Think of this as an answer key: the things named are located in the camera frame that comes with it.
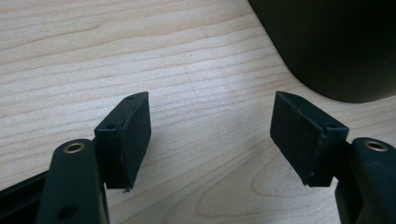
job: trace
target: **black container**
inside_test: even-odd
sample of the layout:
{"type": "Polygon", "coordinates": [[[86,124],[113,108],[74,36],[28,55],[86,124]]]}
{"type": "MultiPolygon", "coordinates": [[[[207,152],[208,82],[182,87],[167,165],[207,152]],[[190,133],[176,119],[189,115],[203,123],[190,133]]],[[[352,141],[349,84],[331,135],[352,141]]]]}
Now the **black container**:
{"type": "Polygon", "coordinates": [[[394,1],[249,0],[289,70],[335,100],[396,94],[394,1]]]}

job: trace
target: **round joint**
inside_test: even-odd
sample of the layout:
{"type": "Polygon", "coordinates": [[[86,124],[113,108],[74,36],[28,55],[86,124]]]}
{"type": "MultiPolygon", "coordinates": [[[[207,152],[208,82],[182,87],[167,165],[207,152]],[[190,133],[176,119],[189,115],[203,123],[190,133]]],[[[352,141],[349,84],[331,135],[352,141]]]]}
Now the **round joint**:
{"type": "Polygon", "coordinates": [[[364,145],[374,151],[385,152],[388,151],[388,147],[382,143],[375,141],[365,141],[364,145]]]}
{"type": "Polygon", "coordinates": [[[85,145],[80,142],[72,143],[64,148],[64,153],[76,153],[84,149],[85,145]]]}

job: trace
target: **table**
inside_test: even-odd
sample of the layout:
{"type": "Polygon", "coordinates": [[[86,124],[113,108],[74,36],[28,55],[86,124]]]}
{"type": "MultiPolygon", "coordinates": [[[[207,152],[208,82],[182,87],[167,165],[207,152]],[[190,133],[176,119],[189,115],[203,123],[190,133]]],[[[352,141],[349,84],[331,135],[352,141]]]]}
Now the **table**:
{"type": "Polygon", "coordinates": [[[396,97],[321,96],[283,64],[248,1],[0,1],[0,189],[126,95],[149,91],[152,136],[112,223],[337,223],[334,187],[311,189],[269,135],[276,91],[396,145],[396,97]]]}

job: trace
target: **black object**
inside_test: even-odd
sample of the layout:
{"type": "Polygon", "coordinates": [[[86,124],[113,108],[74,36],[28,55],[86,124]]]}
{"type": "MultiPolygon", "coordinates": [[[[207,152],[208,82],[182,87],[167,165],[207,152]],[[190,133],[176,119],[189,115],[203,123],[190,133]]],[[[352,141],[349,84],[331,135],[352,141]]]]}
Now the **black object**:
{"type": "Polygon", "coordinates": [[[126,97],[92,141],[62,144],[48,172],[2,190],[0,223],[108,223],[104,183],[127,191],[134,186],[150,136],[149,94],[126,97]]]}
{"type": "Polygon", "coordinates": [[[289,70],[335,100],[396,94],[394,1],[249,0],[289,70]]]}
{"type": "Polygon", "coordinates": [[[396,149],[348,127],[304,98],[276,93],[271,137],[305,185],[335,192],[342,223],[396,223],[396,149]]]}

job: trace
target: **wood grain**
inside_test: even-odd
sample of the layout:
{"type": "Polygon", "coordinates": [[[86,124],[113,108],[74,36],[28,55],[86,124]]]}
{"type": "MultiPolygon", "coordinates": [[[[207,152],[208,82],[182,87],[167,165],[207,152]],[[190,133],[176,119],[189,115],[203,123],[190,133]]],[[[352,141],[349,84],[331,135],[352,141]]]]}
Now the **wood grain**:
{"type": "Polygon", "coordinates": [[[275,91],[396,145],[396,97],[353,105],[302,85],[247,1],[0,1],[0,189],[124,96],[149,91],[152,140],[112,223],[338,223],[333,191],[302,186],[269,136],[275,91]]]}

